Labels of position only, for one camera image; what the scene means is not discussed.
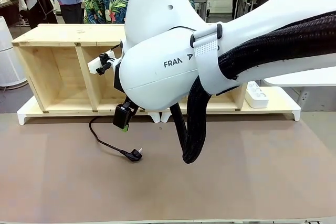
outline red flower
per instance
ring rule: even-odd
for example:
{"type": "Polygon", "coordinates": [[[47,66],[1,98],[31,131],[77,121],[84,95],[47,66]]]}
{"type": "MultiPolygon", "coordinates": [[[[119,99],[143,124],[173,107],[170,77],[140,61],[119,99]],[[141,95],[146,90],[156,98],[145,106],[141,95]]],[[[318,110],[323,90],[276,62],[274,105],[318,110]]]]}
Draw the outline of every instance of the red flower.
{"type": "Polygon", "coordinates": [[[112,21],[115,21],[115,13],[111,13],[110,18],[111,18],[112,21]]]}

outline braided black cable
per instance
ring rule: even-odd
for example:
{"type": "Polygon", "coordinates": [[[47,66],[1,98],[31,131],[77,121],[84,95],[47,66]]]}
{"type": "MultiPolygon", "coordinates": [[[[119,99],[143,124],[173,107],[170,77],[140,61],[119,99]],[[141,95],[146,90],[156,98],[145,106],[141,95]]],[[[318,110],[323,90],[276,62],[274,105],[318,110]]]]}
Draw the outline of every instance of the braided black cable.
{"type": "MultiPolygon", "coordinates": [[[[336,52],[336,12],[292,23],[249,40],[218,58],[227,79],[269,62],[327,55],[336,52]]],[[[211,98],[199,77],[191,87],[187,102],[187,126],[179,104],[170,109],[175,121],[183,160],[189,164],[201,153],[206,136],[206,106],[211,98]]]]}

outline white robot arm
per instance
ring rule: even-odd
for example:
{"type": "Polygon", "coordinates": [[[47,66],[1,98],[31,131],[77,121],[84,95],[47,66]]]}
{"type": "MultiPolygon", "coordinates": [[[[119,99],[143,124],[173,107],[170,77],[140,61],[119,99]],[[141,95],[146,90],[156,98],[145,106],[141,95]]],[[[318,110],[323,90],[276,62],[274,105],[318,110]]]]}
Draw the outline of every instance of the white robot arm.
{"type": "Polygon", "coordinates": [[[135,110],[171,109],[186,163],[201,152],[211,95],[247,81],[336,66],[336,3],[328,0],[270,0],[212,25],[187,0],[130,0],[125,32],[115,87],[135,110]],[[188,131],[177,104],[186,95],[188,131]]]}

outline power strip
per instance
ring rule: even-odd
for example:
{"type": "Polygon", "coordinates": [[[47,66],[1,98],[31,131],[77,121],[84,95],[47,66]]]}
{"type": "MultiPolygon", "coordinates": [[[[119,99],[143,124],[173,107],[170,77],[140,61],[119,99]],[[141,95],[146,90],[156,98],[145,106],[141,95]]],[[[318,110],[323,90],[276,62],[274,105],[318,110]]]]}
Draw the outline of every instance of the power strip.
{"type": "Polygon", "coordinates": [[[255,81],[247,83],[247,90],[245,99],[251,108],[262,109],[267,108],[268,97],[261,90],[260,86],[255,81]]]}

